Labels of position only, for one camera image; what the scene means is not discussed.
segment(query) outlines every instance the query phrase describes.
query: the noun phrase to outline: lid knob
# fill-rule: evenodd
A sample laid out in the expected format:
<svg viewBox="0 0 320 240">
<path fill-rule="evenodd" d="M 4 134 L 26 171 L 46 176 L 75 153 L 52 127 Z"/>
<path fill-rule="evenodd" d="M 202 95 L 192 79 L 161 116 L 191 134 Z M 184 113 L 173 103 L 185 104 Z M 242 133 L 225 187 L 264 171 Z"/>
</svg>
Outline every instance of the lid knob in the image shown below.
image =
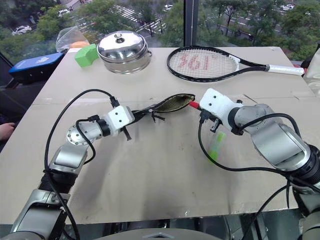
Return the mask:
<svg viewBox="0 0 320 240">
<path fill-rule="evenodd" d="M 125 41 L 124 38 L 122 38 L 122 34 L 120 32 L 117 32 L 114 37 L 116 38 L 115 42 L 118 44 L 121 44 Z"/>
</svg>

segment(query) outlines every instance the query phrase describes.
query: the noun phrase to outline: blue box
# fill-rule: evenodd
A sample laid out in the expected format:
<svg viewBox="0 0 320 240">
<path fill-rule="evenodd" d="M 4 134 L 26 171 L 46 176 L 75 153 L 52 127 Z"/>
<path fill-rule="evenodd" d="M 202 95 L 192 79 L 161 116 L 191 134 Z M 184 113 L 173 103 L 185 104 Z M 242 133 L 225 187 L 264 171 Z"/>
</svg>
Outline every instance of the blue box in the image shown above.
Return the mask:
<svg viewBox="0 0 320 240">
<path fill-rule="evenodd" d="M 15 64 L 9 73 L 14 80 L 21 84 L 31 84 L 38 81 L 46 81 L 50 78 L 64 53 L 54 53 L 22 60 Z"/>
</svg>

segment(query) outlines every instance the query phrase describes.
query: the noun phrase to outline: racket handle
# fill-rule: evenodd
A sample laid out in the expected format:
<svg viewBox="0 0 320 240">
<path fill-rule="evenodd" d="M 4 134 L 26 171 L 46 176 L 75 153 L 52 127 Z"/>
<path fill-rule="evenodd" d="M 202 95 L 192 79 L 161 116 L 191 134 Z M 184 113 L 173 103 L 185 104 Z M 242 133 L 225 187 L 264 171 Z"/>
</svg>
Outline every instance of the racket handle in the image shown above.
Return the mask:
<svg viewBox="0 0 320 240">
<path fill-rule="evenodd" d="M 278 73 L 278 74 L 291 74 L 301 76 L 305 73 L 302 67 L 292 67 L 292 66 L 280 66 L 280 65 L 266 65 L 266 72 Z"/>
</svg>

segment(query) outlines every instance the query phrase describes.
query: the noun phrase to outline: red tip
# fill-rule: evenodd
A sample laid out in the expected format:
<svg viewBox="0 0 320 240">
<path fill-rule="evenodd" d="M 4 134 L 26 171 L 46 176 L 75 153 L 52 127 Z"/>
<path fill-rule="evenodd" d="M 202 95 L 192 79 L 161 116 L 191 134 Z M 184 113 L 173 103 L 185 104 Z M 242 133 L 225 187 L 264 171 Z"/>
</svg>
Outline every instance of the red tip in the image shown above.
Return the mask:
<svg viewBox="0 0 320 240">
<path fill-rule="evenodd" d="M 191 102 L 189 103 L 189 105 L 190 105 L 191 107 L 194 107 L 195 109 L 199 109 L 199 103 L 197 103 L 197 102 L 195 102 L 195 101 L 191 101 Z"/>
</svg>

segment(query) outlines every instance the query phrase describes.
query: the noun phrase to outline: pot lid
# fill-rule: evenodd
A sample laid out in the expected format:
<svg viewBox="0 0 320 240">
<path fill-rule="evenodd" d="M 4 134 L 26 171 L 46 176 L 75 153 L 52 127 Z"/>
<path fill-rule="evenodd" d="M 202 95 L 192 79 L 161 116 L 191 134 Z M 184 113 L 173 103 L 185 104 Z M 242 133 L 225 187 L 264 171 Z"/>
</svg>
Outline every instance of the pot lid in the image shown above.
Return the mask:
<svg viewBox="0 0 320 240">
<path fill-rule="evenodd" d="M 148 46 L 140 34 L 120 30 L 109 33 L 97 46 L 99 56 L 108 62 L 125 63 L 141 57 Z"/>
</svg>

